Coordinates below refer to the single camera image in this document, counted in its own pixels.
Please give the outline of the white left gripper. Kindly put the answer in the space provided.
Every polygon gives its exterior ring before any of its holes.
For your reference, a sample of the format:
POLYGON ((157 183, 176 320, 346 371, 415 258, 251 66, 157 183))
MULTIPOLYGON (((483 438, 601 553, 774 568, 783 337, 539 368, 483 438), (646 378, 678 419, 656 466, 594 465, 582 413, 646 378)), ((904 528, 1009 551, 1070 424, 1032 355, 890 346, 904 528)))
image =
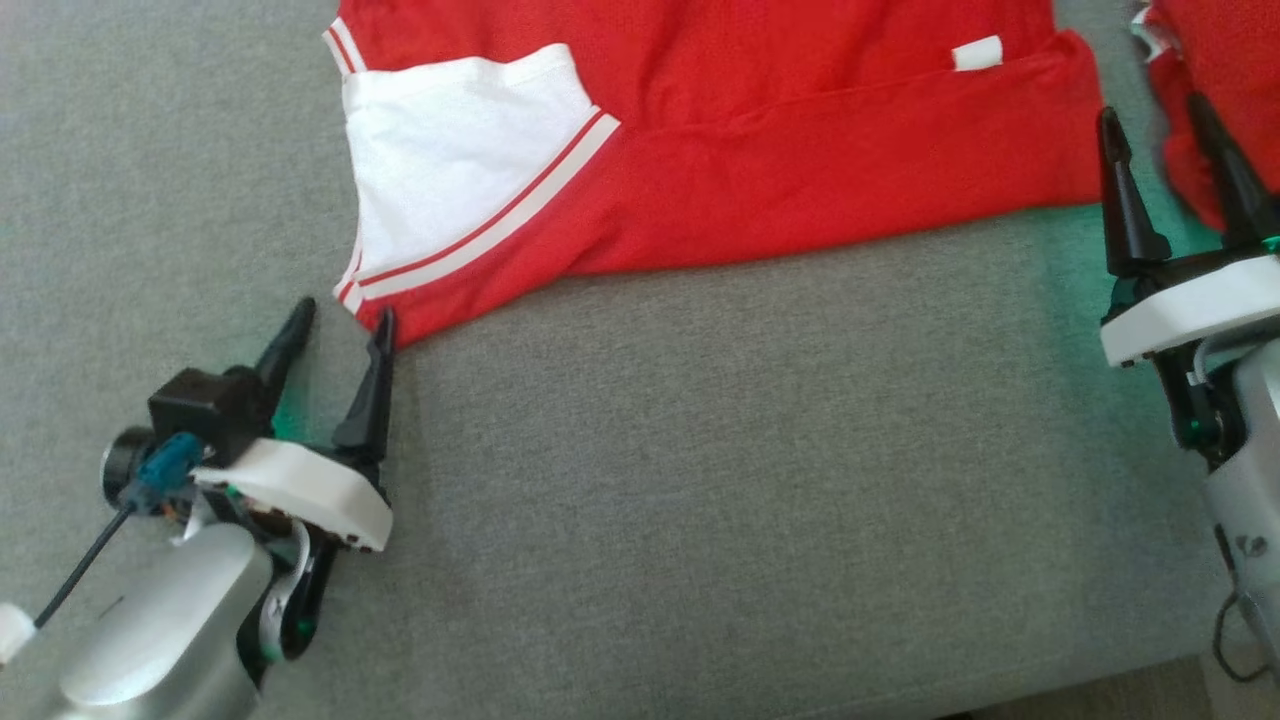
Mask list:
MULTIPOLYGON (((270 396, 280 396, 303 352, 317 304, 302 297, 268 342, 253 372, 270 396)), ((352 468, 387 456, 396 361, 396 311, 385 307, 366 343, 367 368, 346 418, 332 434, 335 455, 352 468)), ((302 445, 256 439, 228 468, 195 469, 204 489, 230 489, 251 512, 296 519, 358 551, 380 553, 393 528, 390 505, 358 471, 302 445)))

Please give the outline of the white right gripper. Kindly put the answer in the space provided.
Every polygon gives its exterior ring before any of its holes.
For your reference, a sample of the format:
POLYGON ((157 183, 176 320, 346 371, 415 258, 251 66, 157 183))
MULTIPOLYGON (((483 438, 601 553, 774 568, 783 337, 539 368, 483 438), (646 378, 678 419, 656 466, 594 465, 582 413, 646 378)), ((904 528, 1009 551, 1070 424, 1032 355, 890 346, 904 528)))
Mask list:
POLYGON ((1188 113, 1222 215, 1222 247, 1172 258, 1132 172, 1132 146, 1114 108, 1096 122, 1106 266, 1115 277, 1100 338, 1110 366, 1193 341, 1277 320, 1279 219, 1272 195, 1201 92, 1188 113))

